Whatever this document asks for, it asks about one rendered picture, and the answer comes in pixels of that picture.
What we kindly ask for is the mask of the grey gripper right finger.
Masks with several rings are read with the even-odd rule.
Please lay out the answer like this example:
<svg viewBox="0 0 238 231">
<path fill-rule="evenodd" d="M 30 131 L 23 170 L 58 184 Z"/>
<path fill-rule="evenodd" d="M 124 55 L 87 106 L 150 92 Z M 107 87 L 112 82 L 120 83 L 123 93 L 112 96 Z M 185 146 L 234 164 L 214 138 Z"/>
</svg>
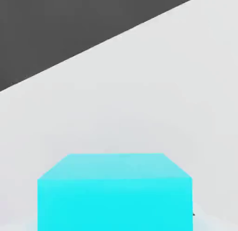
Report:
<svg viewBox="0 0 238 231">
<path fill-rule="evenodd" d="M 199 206 L 193 207 L 193 231 L 228 231 L 225 223 L 206 214 Z"/>
</svg>

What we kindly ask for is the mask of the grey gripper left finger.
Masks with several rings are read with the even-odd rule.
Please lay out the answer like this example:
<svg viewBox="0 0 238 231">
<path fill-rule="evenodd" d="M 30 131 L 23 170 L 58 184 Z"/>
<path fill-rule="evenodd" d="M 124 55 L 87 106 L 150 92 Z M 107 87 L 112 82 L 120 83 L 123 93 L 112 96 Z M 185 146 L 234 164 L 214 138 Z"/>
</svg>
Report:
<svg viewBox="0 0 238 231">
<path fill-rule="evenodd" d="M 21 231 L 38 231 L 37 221 L 28 221 L 23 223 Z"/>
</svg>

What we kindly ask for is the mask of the small cyan cube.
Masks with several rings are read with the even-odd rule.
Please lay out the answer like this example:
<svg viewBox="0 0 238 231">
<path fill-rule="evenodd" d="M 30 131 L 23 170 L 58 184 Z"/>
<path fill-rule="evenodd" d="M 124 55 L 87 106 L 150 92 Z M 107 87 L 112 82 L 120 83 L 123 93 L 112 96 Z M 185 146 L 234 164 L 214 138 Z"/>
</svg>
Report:
<svg viewBox="0 0 238 231">
<path fill-rule="evenodd" d="M 37 181 L 37 231 L 193 231 L 192 178 L 162 153 L 67 155 Z"/>
</svg>

